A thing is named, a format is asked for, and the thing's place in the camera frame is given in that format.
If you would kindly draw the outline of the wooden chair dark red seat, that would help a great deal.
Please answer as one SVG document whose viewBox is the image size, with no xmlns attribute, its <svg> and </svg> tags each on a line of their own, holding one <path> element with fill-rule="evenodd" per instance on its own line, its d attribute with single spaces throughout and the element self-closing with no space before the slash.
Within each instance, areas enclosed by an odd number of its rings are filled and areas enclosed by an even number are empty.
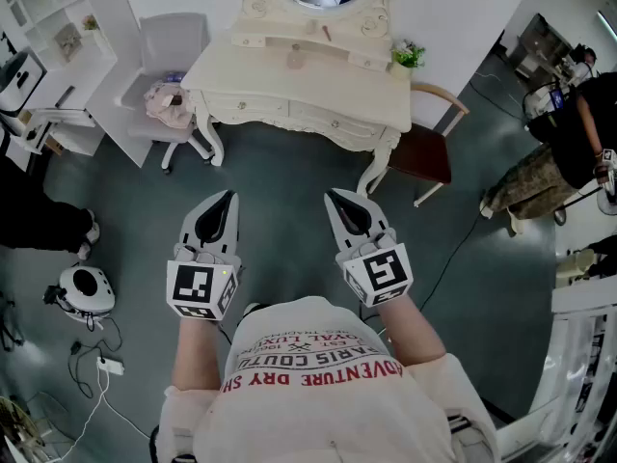
<svg viewBox="0 0 617 463">
<path fill-rule="evenodd" d="M 402 135 L 390 155 L 388 166 L 368 185 L 367 192 L 372 194 L 391 170 L 433 181 L 434 185 L 414 200 L 414 207 L 419 207 L 442 187 L 451 183 L 452 174 L 445 138 L 459 121 L 469 114 L 469 108 L 455 95 L 439 86 L 412 83 L 411 91 L 445 100 L 456 107 L 458 112 L 443 132 L 414 124 L 409 132 Z"/>
</svg>

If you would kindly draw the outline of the small potted flower plant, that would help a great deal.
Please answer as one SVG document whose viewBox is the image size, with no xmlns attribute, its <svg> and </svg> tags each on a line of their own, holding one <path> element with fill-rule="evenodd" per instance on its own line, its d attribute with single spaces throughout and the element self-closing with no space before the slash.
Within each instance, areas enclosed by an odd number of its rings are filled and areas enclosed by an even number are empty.
<svg viewBox="0 0 617 463">
<path fill-rule="evenodd" d="M 410 80 L 414 71 L 424 66 L 425 51 L 413 41 L 398 41 L 391 51 L 389 74 L 400 80 Z"/>
</svg>

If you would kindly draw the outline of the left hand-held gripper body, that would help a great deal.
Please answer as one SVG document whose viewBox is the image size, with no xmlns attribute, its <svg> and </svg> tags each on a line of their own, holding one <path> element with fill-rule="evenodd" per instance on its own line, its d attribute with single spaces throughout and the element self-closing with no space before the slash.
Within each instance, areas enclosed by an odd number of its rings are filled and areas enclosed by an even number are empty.
<svg viewBox="0 0 617 463">
<path fill-rule="evenodd" d="M 241 269 L 238 256 L 178 243 L 167 263 L 166 302 L 183 318 L 222 321 L 239 287 Z"/>
</svg>

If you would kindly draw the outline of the white side table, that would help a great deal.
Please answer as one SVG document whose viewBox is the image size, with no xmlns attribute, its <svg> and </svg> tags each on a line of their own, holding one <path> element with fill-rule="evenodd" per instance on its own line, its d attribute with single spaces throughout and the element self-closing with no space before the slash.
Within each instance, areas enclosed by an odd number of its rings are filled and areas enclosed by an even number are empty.
<svg viewBox="0 0 617 463">
<path fill-rule="evenodd" d="M 25 150 L 41 154 L 52 139 L 63 150 L 94 156 L 105 132 L 87 110 L 38 109 L 14 140 Z"/>
</svg>

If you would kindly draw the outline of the pink clothes pile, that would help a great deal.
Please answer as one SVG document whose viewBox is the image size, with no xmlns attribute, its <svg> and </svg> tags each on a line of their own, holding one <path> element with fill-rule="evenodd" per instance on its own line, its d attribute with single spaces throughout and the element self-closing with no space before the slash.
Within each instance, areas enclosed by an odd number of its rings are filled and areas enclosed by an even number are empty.
<svg viewBox="0 0 617 463">
<path fill-rule="evenodd" d="M 193 119 L 189 94 L 176 82 L 156 81 L 144 94 L 144 103 L 149 117 L 170 128 L 187 128 Z"/>
</svg>

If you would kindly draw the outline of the cream dressing table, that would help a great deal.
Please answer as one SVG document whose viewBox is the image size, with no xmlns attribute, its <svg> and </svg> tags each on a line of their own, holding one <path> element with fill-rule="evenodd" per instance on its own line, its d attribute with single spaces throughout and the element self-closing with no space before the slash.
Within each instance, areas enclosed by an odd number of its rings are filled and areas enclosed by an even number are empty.
<svg viewBox="0 0 617 463">
<path fill-rule="evenodd" d="M 294 0 L 243 0 L 234 24 L 206 46 L 181 83 L 214 150 L 213 164 L 225 157 L 214 123 L 267 123 L 370 152 L 357 186 L 369 194 L 412 126 L 411 83 L 389 74 L 389 1 L 312 8 Z M 305 33 L 309 20 L 317 22 L 313 35 Z M 286 64 L 294 43 L 306 56 L 298 70 Z"/>
</svg>

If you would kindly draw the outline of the white office chair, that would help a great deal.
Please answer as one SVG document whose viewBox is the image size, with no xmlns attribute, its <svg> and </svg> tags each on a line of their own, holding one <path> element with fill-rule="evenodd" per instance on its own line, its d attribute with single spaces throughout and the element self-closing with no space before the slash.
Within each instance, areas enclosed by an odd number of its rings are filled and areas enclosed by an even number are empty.
<svg viewBox="0 0 617 463">
<path fill-rule="evenodd" d="M 147 115 L 144 94 L 169 72 L 189 71 L 207 45 L 206 19 L 202 14 L 160 14 L 140 21 L 141 68 L 136 78 L 121 97 L 121 106 L 131 111 L 128 135 L 137 140 L 164 143 L 167 150 L 161 162 L 164 174 L 172 171 L 174 151 L 181 145 L 190 145 L 208 164 L 213 150 L 205 147 L 196 138 L 199 130 L 194 108 L 189 111 L 193 119 L 184 129 L 170 128 Z"/>
</svg>

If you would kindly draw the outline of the person's white printed shirt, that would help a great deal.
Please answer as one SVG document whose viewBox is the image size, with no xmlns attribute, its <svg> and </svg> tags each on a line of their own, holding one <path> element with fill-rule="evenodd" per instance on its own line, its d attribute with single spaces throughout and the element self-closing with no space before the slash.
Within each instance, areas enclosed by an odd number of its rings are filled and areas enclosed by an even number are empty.
<svg viewBox="0 0 617 463">
<path fill-rule="evenodd" d="M 219 391 L 165 392 L 158 463 L 500 463 L 459 360 L 403 367 L 319 296 L 247 307 Z"/>
</svg>

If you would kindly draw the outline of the black and white appliance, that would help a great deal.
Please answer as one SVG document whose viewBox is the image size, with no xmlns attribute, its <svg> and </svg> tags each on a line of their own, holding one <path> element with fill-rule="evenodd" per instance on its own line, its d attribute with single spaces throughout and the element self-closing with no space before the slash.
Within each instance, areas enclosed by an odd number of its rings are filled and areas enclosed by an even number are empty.
<svg viewBox="0 0 617 463">
<path fill-rule="evenodd" d="M 15 54 L 0 69 L 0 114 L 16 118 L 44 75 L 31 53 Z"/>
</svg>

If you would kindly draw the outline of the person's left forearm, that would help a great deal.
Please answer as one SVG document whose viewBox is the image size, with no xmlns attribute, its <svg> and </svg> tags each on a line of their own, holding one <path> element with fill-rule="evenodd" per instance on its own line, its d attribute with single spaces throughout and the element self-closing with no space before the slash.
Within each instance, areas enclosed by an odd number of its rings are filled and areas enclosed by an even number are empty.
<svg viewBox="0 0 617 463">
<path fill-rule="evenodd" d="M 222 386 L 215 322 L 181 318 L 172 373 L 172 385 L 181 391 L 219 391 Z"/>
</svg>

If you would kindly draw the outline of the framed picture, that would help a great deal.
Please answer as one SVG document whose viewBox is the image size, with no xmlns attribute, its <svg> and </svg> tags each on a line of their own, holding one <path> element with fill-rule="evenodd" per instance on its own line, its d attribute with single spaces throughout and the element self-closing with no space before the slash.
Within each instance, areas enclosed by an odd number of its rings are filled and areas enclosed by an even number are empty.
<svg viewBox="0 0 617 463">
<path fill-rule="evenodd" d="M 54 42 L 64 63 L 70 62 L 83 47 L 81 35 L 72 22 L 58 31 Z"/>
</svg>

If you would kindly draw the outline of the white metal rack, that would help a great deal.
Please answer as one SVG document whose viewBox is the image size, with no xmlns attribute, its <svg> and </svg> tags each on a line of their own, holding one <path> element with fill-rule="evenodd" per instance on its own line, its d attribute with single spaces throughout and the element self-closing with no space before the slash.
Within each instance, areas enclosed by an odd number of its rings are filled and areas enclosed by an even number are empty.
<svg viewBox="0 0 617 463">
<path fill-rule="evenodd" d="M 503 463 L 599 463 L 617 440 L 617 276 L 552 293 L 536 394 L 497 432 Z"/>
</svg>

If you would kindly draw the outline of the white round headset device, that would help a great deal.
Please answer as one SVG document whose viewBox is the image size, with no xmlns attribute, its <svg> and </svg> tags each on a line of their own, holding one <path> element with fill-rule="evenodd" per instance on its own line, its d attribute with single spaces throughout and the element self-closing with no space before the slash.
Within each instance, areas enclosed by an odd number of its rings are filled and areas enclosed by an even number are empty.
<svg viewBox="0 0 617 463">
<path fill-rule="evenodd" d="M 56 285 L 47 287 L 42 301 L 73 318 L 96 320 L 114 309 L 116 295 L 100 268 L 75 265 L 60 274 Z"/>
</svg>

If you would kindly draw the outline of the black standing fan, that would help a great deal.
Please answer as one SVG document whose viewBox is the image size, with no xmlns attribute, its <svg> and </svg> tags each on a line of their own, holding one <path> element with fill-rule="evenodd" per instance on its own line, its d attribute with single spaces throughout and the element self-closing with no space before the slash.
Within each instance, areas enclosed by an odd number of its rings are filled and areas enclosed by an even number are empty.
<svg viewBox="0 0 617 463">
<path fill-rule="evenodd" d="M 609 181 L 602 186 L 580 195 L 578 198 L 563 204 L 553 213 L 553 219 L 557 226 L 563 227 L 567 222 L 567 209 L 575 204 L 578 204 L 592 196 L 596 195 L 598 210 L 607 216 L 617 215 L 617 184 L 614 181 Z"/>
</svg>

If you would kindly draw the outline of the person's right forearm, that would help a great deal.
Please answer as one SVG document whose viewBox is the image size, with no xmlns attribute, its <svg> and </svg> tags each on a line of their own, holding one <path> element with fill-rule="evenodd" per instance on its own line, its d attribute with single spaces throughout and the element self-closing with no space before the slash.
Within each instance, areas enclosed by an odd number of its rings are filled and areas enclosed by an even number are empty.
<svg viewBox="0 0 617 463">
<path fill-rule="evenodd" d="M 428 364 L 446 355 L 441 338 L 409 295 L 379 305 L 377 312 L 389 335 L 394 358 L 403 367 Z"/>
</svg>

